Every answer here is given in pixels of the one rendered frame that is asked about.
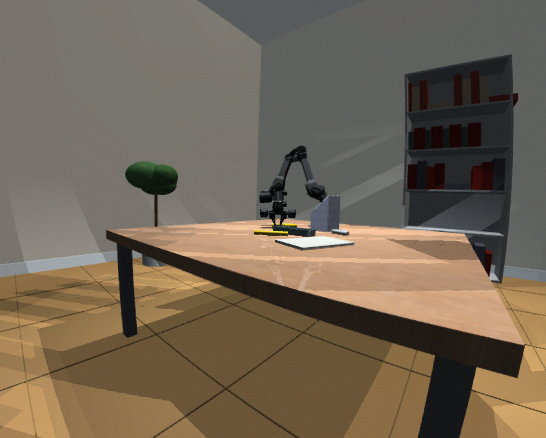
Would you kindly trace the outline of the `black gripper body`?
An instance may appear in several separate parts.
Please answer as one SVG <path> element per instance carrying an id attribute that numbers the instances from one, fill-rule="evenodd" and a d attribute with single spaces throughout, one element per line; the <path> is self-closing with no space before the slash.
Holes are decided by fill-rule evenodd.
<path id="1" fill-rule="evenodd" d="M 279 202 L 282 201 L 282 199 L 275 199 L 273 202 Z M 269 210 L 268 208 L 261 208 L 260 209 L 260 216 L 261 217 L 267 217 L 269 213 L 275 213 L 275 215 L 281 215 L 281 213 L 286 213 L 289 218 L 295 218 L 296 217 L 296 210 L 295 209 L 288 209 L 288 211 L 283 211 L 282 209 L 275 209 L 275 210 Z"/>

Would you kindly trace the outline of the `dark grey keyboard with keys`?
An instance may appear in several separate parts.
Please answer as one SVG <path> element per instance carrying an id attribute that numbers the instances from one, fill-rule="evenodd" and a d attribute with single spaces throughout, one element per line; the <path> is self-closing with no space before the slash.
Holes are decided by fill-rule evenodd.
<path id="1" fill-rule="evenodd" d="M 290 235 L 311 237 L 316 236 L 316 229 L 290 227 L 290 226 L 273 226 L 273 231 L 288 232 Z"/>

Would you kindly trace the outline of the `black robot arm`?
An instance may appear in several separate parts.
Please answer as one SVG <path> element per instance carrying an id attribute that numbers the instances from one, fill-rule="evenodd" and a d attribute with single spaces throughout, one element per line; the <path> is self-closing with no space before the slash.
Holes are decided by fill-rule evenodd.
<path id="1" fill-rule="evenodd" d="M 294 157 L 295 155 L 297 156 Z M 282 199 L 283 202 L 273 202 L 272 210 L 284 210 L 283 207 L 287 206 L 287 202 L 286 200 L 284 200 L 284 195 L 287 195 L 287 191 L 284 190 L 285 179 L 291 163 L 299 161 L 301 162 L 306 175 L 306 179 L 308 182 L 306 183 L 306 190 L 309 196 L 319 200 L 321 203 L 326 199 L 328 194 L 324 191 L 324 186 L 318 185 L 317 181 L 314 179 L 308 162 L 308 158 L 306 156 L 306 148 L 305 146 L 301 145 L 285 156 L 285 160 L 282 164 L 279 175 L 275 178 L 272 186 L 269 188 L 270 191 L 261 191 L 259 195 L 260 203 L 271 203 L 272 200 Z"/>

